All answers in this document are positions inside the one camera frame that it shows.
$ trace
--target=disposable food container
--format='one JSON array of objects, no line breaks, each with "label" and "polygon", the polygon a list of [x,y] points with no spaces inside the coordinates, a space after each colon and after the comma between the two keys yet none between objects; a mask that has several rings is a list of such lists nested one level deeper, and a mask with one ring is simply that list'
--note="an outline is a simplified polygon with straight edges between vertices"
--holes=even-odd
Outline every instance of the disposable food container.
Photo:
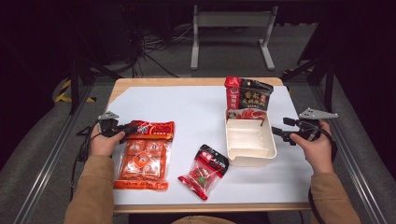
[{"label": "disposable food container", "polygon": [[226,120],[227,153],[233,166],[265,166],[276,156],[270,120]]}]

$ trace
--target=sleeve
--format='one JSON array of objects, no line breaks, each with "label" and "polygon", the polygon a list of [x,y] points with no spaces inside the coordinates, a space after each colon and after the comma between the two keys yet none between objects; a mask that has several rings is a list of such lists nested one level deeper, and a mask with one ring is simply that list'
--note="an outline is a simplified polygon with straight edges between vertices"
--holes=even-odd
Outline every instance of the sleeve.
[{"label": "sleeve", "polygon": [[[311,192],[315,207],[325,223],[361,223],[336,174],[313,175]],[[318,223],[313,214],[311,223]]]},{"label": "sleeve", "polygon": [[189,216],[189,217],[183,217],[181,219],[178,219],[172,224],[211,224],[211,223],[216,223],[216,224],[236,224],[234,222],[231,222],[229,220],[219,218],[219,217],[207,217],[207,216]]},{"label": "sleeve", "polygon": [[106,156],[90,156],[68,205],[64,223],[112,223],[114,162]]}]

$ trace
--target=human hand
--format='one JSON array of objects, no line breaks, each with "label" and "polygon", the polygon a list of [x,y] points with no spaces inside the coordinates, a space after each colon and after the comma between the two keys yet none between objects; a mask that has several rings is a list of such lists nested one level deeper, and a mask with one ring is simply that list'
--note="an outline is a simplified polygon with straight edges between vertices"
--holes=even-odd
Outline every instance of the human hand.
[{"label": "human hand", "polygon": [[[320,128],[331,134],[327,122],[320,120]],[[296,133],[292,133],[290,138],[303,148],[305,158],[311,164],[315,175],[334,173],[332,168],[332,144],[326,135],[321,134],[320,138],[313,142],[303,139]]]},{"label": "human hand", "polygon": [[112,137],[99,134],[99,125],[96,124],[91,134],[91,155],[110,157],[119,141],[125,136],[125,132],[117,133]]}]

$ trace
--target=metal frame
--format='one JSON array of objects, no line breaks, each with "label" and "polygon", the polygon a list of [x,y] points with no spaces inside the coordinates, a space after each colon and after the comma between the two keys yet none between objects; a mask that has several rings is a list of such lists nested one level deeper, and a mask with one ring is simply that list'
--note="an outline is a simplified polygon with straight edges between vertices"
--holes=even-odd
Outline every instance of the metal frame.
[{"label": "metal frame", "polygon": [[[79,101],[84,102],[89,97],[91,90],[92,86],[84,86]],[[78,115],[81,112],[83,106],[84,104],[77,105],[75,113],[70,114],[69,118],[67,118],[67,121],[62,128],[55,145],[53,146],[46,162],[44,163],[43,168],[38,174],[37,179],[35,180],[29,195],[26,197],[20,212],[14,220],[15,224],[27,223],[29,221],[29,218],[33,214],[38,200],[40,199],[44,189],[47,186],[47,183],[50,180],[52,172],[55,170],[56,163],[61,158],[62,152],[64,151],[65,141],[69,136],[74,124],[76,123]]]},{"label": "metal frame", "polygon": [[[319,106],[322,110],[325,111],[326,105],[323,103],[323,94],[320,90],[320,87],[314,86],[311,88],[313,95],[315,96],[315,100],[319,103]],[[350,177],[355,184],[355,188],[361,196],[361,200],[367,210],[368,215],[373,223],[383,223],[387,224],[388,222],[385,220],[384,215],[381,212],[381,208],[375,200],[375,196],[370,190],[366,178],[364,177],[361,169],[359,168],[358,163],[356,162],[351,149],[349,148],[346,139],[344,138],[337,122],[335,119],[327,120],[332,127],[332,136],[338,144],[338,153],[344,161],[344,165],[349,171]]]},{"label": "metal frame", "polygon": [[273,7],[272,11],[257,12],[200,12],[198,6],[194,6],[191,70],[198,69],[198,28],[219,26],[264,27],[264,37],[259,39],[259,45],[268,70],[274,70],[275,66],[268,50],[268,42],[274,27],[276,13],[277,7]]}]

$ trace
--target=red packaging with orange pieces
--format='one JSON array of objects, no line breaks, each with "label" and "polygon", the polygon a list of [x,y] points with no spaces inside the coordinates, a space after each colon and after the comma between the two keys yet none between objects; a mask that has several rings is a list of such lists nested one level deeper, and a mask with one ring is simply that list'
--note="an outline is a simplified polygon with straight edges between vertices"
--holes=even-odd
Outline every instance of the red packaging with orange pieces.
[{"label": "red packaging with orange pieces", "polygon": [[262,119],[274,87],[257,80],[226,77],[227,119]]},{"label": "red packaging with orange pieces", "polygon": [[228,170],[229,161],[215,149],[202,145],[195,156],[194,164],[186,175],[178,177],[203,200],[207,200],[209,192],[218,179]]},{"label": "red packaging with orange pieces", "polygon": [[137,132],[125,138],[114,189],[167,190],[166,170],[175,123],[133,120],[129,126],[137,127]]}]

